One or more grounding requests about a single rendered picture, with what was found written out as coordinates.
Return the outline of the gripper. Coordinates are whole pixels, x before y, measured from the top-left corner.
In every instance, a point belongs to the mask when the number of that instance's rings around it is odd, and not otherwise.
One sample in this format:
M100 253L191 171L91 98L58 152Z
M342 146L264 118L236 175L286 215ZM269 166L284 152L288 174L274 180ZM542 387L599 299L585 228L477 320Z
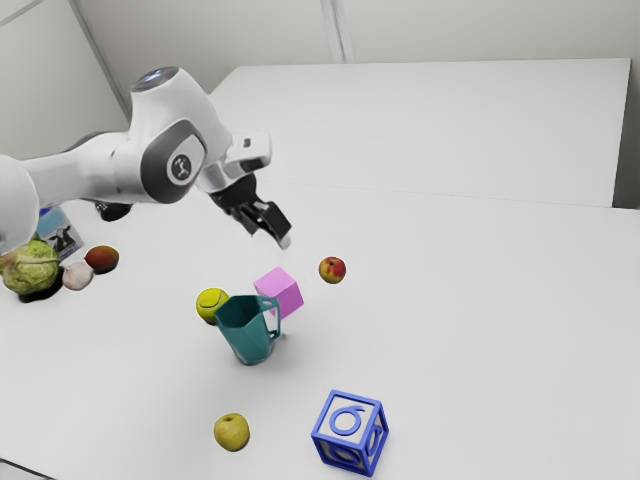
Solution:
M257 179L251 173L227 188L211 193L209 197L226 214L239 218L251 236L261 228L276 241L280 249L288 249L291 244L291 223L275 202L263 202L256 190Z

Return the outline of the teal faceted mug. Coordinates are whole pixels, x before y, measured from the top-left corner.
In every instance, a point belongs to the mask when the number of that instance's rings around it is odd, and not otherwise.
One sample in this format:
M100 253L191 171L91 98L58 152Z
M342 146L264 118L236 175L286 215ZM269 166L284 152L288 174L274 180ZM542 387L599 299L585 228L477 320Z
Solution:
M280 304L275 297L230 297L215 313L217 326L236 357L255 365L271 354L281 336Z

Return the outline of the pink cube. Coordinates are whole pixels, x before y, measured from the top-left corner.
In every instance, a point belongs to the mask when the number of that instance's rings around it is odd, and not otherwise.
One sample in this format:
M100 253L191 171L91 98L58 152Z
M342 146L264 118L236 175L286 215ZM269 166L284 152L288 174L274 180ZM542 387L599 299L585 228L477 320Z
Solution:
M281 267L275 267L253 282L259 295L276 298L284 319L304 305L297 281Z

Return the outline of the red apple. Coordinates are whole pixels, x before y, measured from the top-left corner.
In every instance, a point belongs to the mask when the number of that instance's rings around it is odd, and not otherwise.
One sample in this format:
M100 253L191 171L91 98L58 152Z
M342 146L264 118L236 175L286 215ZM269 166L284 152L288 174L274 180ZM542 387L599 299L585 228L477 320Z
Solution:
M321 279L326 283L338 284L346 276L346 264L339 257L328 256L320 261L318 272Z

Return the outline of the yellow tennis ball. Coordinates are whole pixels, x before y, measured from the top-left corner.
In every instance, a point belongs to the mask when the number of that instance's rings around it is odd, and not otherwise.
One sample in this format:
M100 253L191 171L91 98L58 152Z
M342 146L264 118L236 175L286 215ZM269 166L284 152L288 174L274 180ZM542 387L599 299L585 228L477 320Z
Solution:
M207 288L196 298L196 312L211 326L217 325L216 312L229 299L229 295L219 288Z

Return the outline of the red-green mango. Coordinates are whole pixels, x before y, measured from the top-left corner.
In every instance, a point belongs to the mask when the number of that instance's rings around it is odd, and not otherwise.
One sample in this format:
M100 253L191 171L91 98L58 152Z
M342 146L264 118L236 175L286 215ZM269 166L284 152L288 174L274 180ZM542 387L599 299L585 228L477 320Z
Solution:
M98 245L89 249L84 261L95 274L105 274L116 268L119 263L119 252L109 245Z

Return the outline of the white garlic bulb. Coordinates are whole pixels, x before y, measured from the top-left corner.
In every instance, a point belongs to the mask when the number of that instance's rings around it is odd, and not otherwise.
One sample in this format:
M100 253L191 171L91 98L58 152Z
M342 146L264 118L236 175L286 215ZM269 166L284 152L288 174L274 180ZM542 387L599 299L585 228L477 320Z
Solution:
M64 268L62 283L69 290L79 291L88 286L93 277L94 270L85 261L77 261Z

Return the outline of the blue milk carton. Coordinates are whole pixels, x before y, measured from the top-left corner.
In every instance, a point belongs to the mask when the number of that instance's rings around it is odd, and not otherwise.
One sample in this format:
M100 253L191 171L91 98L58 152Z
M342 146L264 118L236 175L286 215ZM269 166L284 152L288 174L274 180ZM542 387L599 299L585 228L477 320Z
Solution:
M42 208L36 236L48 243L64 260L84 246L84 241L60 206Z

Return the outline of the yellow-green apple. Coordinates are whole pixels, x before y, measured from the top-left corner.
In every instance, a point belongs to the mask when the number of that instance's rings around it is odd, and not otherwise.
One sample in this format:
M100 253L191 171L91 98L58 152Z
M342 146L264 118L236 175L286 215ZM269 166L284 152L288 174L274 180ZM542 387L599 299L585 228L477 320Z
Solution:
M248 444L250 426L242 414L227 413L216 420L213 435L221 448L229 452L237 452Z

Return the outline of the blue letter block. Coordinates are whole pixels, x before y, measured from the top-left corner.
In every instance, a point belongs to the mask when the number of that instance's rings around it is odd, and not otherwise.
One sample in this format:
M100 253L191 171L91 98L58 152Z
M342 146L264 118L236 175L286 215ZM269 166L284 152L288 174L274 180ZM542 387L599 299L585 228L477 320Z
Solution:
M379 400L331 390L311 439L323 463L372 477L388 434Z

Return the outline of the green cabbage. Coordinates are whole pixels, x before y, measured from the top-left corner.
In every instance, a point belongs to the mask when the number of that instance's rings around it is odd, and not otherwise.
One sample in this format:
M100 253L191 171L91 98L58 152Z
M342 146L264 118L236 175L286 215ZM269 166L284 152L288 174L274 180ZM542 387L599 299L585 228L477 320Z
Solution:
M0 256L0 276L6 288L19 295L30 295L50 288L58 276L60 259L56 250L42 240L33 239Z

